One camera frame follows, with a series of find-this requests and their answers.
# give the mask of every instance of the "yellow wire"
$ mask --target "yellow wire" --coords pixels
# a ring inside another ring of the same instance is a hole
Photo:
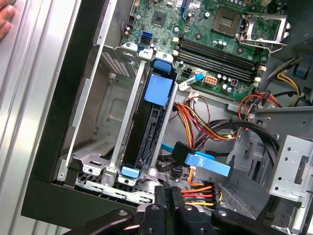
[[[277,79],[281,80],[281,81],[284,81],[284,82],[287,82],[288,84],[290,84],[291,86],[294,87],[294,89],[297,91],[298,95],[301,95],[299,93],[300,91],[299,91],[296,83],[293,80],[291,80],[289,77],[287,77],[287,76],[283,75],[282,73],[280,73],[280,74],[278,74]]]
[[[200,206],[213,206],[214,203],[206,203],[206,202],[189,202],[189,203],[185,203],[185,204],[192,204],[192,205],[200,205]]]
[[[295,106],[301,97],[301,91],[298,89],[297,84],[291,78],[284,75],[283,72],[281,72],[280,74],[277,75],[277,80],[281,80],[281,81],[288,83],[289,85],[291,85],[296,90],[297,95],[298,95],[298,99],[292,104],[292,106]]]

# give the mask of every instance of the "motherboard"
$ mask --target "motherboard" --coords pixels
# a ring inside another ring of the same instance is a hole
[[[194,89],[242,99],[259,84],[269,56],[268,44],[239,43],[247,13],[276,14],[282,0],[135,0],[122,44],[172,54],[179,81],[205,71]],[[278,22],[257,18],[252,39],[271,40]]]

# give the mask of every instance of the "chipset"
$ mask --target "chipset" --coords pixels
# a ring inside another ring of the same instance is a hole
[[[166,21],[166,14],[155,11],[153,14],[152,22],[151,24],[158,26],[158,27],[164,27]]]
[[[217,84],[217,78],[212,77],[212,76],[207,76],[204,81],[205,84],[208,85],[216,85]]]
[[[212,29],[228,36],[235,36],[239,23],[240,14],[220,8],[215,16]]]

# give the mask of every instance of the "screw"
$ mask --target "screw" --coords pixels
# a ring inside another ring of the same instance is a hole
[[[126,216],[128,215],[128,213],[126,211],[120,211],[119,214],[120,216]]]
[[[188,211],[191,211],[192,210],[192,207],[191,206],[185,206],[184,207],[186,210],[188,210]]]
[[[225,211],[219,211],[219,214],[220,214],[221,216],[227,216],[227,213],[226,213]]]
[[[151,209],[153,209],[153,210],[158,210],[158,209],[160,209],[160,207],[154,205],[154,206],[151,207]]]

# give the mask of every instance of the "sata port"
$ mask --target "sata port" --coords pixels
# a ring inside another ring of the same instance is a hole
[[[149,43],[151,42],[151,39],[146,38],[146,37],[141,37],[140,41],[141,41],[142,43],[147,43],[147,44],[149,44]]]

